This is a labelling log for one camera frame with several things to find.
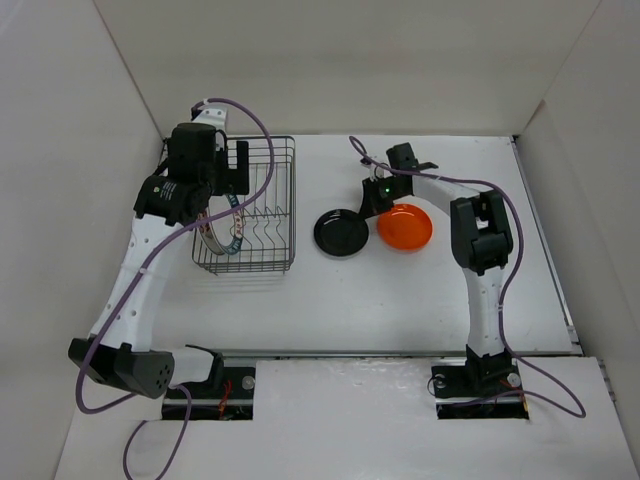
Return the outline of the black plate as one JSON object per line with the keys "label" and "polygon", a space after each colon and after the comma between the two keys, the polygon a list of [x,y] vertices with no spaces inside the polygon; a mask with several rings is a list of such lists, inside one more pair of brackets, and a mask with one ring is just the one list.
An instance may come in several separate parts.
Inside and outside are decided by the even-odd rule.
{"label": "black plate", "polygon": [[348,209],[325,212],[313,227],[315,245],[322,253],[333,258],[358,254],[368,243],[369,235],[366,221]]}

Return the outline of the white plate dark rim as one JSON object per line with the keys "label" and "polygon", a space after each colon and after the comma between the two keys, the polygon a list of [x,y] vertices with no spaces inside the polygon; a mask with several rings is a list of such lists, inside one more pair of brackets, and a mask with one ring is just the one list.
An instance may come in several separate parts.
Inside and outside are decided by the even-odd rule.
{"label": "white plate dark rim", "polygon": [[240,208],[222,218],[227,228],[228,239],[221,244],[221,250],[226,255],[236,255],[240,252],[244,241],[244,209]]}

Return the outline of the white plate red characters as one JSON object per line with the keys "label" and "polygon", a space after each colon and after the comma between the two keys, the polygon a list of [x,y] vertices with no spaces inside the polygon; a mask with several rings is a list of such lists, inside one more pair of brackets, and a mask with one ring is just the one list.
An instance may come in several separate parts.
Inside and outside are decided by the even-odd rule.
{"label": "white plate red characters", "polygon": [[215,255],[221,256],[226,253],[223,245],[218,240],[210,222],[198,227],[200,238],[205,246]]}

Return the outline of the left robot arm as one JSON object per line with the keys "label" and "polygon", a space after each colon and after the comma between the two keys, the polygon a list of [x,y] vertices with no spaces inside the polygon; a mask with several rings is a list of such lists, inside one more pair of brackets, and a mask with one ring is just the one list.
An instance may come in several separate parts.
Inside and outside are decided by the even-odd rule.
{"label": "left robot arm", "polygon": [[165,153],[137,195],[127,251],[104,310],[87,337],[70,343],[68,357],[80,370],[78,393],[86,378],[150,399],[186,382],[204,397],[223,387],[216,352],[156,350],[152,333],[176,253],[187,233],[202,225],[210,199],[225,197],[228,214],[240,213],[239,198],[250,191],[249,144],[196,121],[173,129]]}

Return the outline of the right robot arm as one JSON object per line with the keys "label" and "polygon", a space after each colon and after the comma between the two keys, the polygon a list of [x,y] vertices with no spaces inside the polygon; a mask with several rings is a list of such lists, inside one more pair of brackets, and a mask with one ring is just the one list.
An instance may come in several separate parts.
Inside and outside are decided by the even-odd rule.
{"label": "right robot arm", "polygon": [[358,223],[382,217],[395,200],[407,196],[423,199],[449,217],[451,251],[466,281],[470,331],[464,364],[433,368],[437,397],[503,393],[503,381],[516,371],[504,334],[504,297],[513,279],[505,268],[511,254],[522,254],[524,244],[511,200],[486,181],[432,174],[434,164],[419,163],[408,143],[388,149],[386,163],[379,163],[358,139],[350,141],[371,170],[362,182]]}

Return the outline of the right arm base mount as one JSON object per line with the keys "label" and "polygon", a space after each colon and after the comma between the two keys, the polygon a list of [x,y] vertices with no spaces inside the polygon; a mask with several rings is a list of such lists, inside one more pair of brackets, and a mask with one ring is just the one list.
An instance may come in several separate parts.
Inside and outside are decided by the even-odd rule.
{"label": "right arm base mount", "polygon": [[476,382],[465,365],[440,363],[431,367],[428,389],[436,399],[439,420],[528,420],[529,412],[520,393],[519,369]]}

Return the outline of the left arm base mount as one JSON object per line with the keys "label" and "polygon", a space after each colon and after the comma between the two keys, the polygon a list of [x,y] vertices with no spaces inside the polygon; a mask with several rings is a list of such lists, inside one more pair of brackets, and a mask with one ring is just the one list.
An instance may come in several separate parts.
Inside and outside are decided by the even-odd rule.
{"label": "left arm base mount", "polygon": [[226,366],[213,385],[189,382],[192,406],[190,421],[250,421],[253,419],[256,368]]}

